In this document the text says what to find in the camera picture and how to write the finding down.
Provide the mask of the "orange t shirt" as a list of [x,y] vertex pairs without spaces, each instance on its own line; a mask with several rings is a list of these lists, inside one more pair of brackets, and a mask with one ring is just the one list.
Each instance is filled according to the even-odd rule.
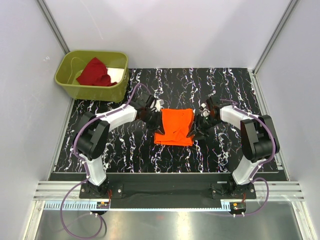
[[162,109],[164,134],[155,133],[154,143],[166,146],[189,147],[193,145],[191,137],[187,137],[194,121],[194,111],[187,109]]

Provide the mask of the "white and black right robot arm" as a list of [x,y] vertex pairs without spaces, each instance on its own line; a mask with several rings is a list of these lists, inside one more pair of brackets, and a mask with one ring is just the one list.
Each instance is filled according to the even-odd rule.
[[255,115],[237,107],[231,99],[209,97],[200,106],[189,132],[194,141],[205,139],[209,130],[218,124],[227,123],[240,130],[242,159],[231,174],[227,185],[228,195],[239,198],[245,185],[252,183],[254,175],[280,151],[280,143],[270,115]]

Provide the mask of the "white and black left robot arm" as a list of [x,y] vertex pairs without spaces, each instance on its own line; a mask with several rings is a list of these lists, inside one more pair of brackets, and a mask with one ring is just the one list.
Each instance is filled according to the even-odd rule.
[[73,150],[75,156],[84,164],[88,181],[92,184],[90,192],[97,198],[108,193],[105,182],[107,175],[103,168],[102,155],[105,151],[109,132],[137,120],[145,123],[148,130],[164,135],[161,108],[162,99],[143,93],[131,98],[116,109],[97,115],[86,112],[74,132]]

